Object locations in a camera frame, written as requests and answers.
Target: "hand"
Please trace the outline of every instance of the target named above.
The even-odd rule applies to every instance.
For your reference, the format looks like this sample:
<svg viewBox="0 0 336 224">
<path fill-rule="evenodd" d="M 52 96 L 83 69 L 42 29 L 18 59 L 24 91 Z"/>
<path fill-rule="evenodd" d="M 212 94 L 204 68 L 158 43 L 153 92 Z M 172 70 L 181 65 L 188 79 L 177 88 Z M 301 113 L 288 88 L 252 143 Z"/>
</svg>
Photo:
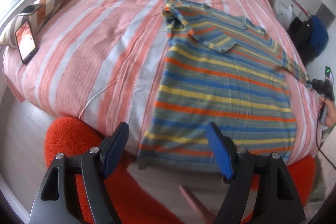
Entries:
<svg viewBox="0 0 336 224">
<path fill-rule="evenodd" d="M 328 107 L 328 116 L 325 120 L 325 125 L 327 127 L 332 127 L 336 123 L 336 106 L 335 103 L 328 98 L 324 98 L 322 96 L 319 97 L 319 105 L 325 102 L 325 106 Z"/>
</svg>

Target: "pink chair leg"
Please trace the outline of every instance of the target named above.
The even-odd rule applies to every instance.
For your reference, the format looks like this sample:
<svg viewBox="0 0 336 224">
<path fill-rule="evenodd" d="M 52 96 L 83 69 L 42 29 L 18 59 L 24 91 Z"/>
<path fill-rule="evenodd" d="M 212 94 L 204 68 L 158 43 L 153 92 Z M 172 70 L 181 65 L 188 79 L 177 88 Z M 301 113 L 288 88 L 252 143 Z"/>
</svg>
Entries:
<svg viewBox="0 0 336 224">
<path fill-rule="evenodd" d="M 206 208 L 187 187 L 181 185 L 180 191 L 192 209 L 203 219 L 206 224 L 212 224 L 214 222 L 216 215 Z"/>
</svg>

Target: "phone screen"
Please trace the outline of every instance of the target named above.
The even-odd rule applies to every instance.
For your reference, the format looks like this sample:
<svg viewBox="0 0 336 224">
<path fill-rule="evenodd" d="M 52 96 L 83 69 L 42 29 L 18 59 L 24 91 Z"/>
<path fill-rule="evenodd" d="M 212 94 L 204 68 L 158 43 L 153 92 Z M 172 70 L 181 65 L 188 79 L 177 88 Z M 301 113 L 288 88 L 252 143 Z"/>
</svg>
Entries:
<svg viewBox="0 0 336 224">
<path fill-rule="evenodd" d="M 28 55 L 36 48 L 28 21 L 26 21 L 16 31 L 16 40 L 21 54 L 21 58 L 22 60 L 25 60 Z"/>
</svg>

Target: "floor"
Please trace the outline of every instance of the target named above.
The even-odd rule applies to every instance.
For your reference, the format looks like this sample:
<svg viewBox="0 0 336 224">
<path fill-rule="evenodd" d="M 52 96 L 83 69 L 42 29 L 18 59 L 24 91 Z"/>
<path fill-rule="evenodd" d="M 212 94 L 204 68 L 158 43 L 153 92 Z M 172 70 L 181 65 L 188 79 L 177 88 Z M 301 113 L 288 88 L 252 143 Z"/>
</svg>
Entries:
<svg viewBox="0 0 336 224">
<path fill-rule="evenodd" d="M 18 102 L 6 89 L 0 105 L 0 173 L 28 212 L 46 172 L 43 143 L 52 121 L 50 116 L 29 102 Z M 228 185 L 221 184 L 218 174 L 173 172 L 158 168 L 139 170 L 136 164 L 131 164 L 129 172 L 142 188 L 187 224 L 201 224 L 203 221 L 180 193 L 180 185 L 189 186 L 215 213 L 228 189 Z"/>
</svg>

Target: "smartphone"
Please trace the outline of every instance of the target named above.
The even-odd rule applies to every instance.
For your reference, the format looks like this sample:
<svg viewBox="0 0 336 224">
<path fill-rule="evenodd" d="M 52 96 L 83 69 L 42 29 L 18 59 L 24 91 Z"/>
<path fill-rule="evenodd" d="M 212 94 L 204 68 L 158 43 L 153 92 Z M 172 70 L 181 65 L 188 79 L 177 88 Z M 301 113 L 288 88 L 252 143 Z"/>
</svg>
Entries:
<svg viewBox="0 0 336 224">
<path fill-rule="evenodd" d="M 38 50 L 28 21 L 22 24 L 16 31 L 15 36 L 22 63 L 26 65 Z"/>
<path fill-rule="evenodd" d="M 31 14 L 35 13 L 36 10 L 39 9 L 41 6 L 42 6 L 41 3 L 28 5 L 21 12 L 19 12 L 18 15 L 20 15 L 20 16 L 31 15 Z"/>
</svg>

